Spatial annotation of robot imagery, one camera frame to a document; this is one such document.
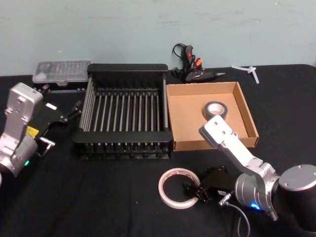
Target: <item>open cardboard tray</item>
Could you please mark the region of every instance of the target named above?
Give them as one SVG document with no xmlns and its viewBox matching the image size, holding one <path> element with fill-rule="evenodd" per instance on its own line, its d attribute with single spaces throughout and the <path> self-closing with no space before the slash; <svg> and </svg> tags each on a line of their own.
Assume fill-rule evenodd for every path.
<svg viewBox="0 0 316 237">
<path fill-rule="evenodd" d="M 257 145 L 259 135 L 238 82 L 169 84 L 167 99 L 174 151 L 215 149 L 198 132 L 207 122 L 202 111 L 210 101 L 227 106 L 225 121 L 246 147 Z"/>
</svg>

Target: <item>black dish rack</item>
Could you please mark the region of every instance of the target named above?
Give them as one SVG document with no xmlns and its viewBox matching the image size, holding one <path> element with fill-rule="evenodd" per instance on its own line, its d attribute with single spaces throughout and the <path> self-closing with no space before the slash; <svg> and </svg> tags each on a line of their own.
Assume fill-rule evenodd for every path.
<svg viewBox="0 0 316 237">
<path fill-rule="evenodd" d="M 90 64 L 79 128 L 84 159 L 169 158 L 165 64 Z"/>
</svg>

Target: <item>black tablecloth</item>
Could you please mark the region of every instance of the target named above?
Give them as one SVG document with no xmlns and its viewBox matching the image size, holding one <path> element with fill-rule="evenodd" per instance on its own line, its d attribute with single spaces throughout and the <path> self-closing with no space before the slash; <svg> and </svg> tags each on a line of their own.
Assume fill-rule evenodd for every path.
<svg viewBox="0 0 316 237">
<path fill-rule="evenodd" d="M 260 84 L 245 71 L 216 69 L 226 75 L 216 81 L 239 81 L 260 139 L 251 152 L 273 165 L 279 174 L 297 164 L 316 165 L 316 68 L 308 65 L 258 66 Z M 8 90 L 17 82 L 31 85 L 30 76 L 0 78 L 0 131 L 5 123 Z M 168 83 L 179 83 L 173 77 Z M 82 94 L 50 94 L 48 102 L 65 112 Z M 237 236 L 233 210 L 215 201 L 198 202 L 186 210 L 165 205 L 158 181 L 167 170 L 182 167 L 201 172 L 225 165 L 239 173 L 220 151 L 173 153 L 170 160 L 106 160 L 83 162 L 73 157 L 71 126 L 53 129 L 57 145 L 41 159 L 32 158 L 16 179 L 5 177 L 0 188 L 0 235 L 192 237 Z M 166 189 L 184 198 L 174 178 Z M 251 236 L 313 236 L 291 217 L 273 222 L 246 209 Z"/>
</svg>

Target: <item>double-sided tape roll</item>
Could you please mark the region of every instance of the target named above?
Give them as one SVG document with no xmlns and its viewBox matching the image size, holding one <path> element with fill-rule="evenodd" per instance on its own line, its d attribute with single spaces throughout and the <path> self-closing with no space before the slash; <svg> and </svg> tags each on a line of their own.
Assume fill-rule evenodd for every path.
<svg viewBox="0 0 316 237">
<path fill-rule="evenodd" d="M 204 118 L 210 120 L 216 115 L 220 115 L 223 119 L 226 118 L 228 109 L 225 104 L 219 101 L 208 102 L 204 107 Z"/>
<path fill-rule="evenodd" d="M 189 177 L 190 179 L 192 179 L 193 182 L 195 183 L 195 185 L 197 185 L 197 186 L 200 185 L 200 181 L 199 181 L 198 177 L 192 171 L 189 171 L 187 169 L 182 169 L 182 168 L 174 168 L 174 169 L 168 170 L 167 172 L 165 172 L 161 176 L 161 178 L 159 179 L 159 183 L 158 183 L 159 195 L 160 195 L 162 201 L 164 203 L 166 203 L 168 206 L 175 208 L 175 209 L 186 209 L 186 208 L 193 206 L 198 201 L 197 197 L 193 197 L 192 199 L 189 199 L 189 200 L 184 201 L 184 202 L 178 202 L 178 201 L 171 200 L 164 193 L 163 184 L 165 183 L 165 181 L 169 177 L 171 177 L 173 175 L 185 175 L 185 176 Z"/>
</svg>

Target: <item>wall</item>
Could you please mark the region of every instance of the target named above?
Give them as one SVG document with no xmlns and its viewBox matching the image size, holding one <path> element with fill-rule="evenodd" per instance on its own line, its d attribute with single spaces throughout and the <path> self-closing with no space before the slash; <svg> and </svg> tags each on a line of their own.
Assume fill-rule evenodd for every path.
<svg viewBox="0 0 316 237">
<path fill-rule="evenodd" d="M 2 0 L 0 75 L 40 61 L 166 63 L 175 43 L 205 67 L 316 63 L 315 0 Z"/>
</svg>

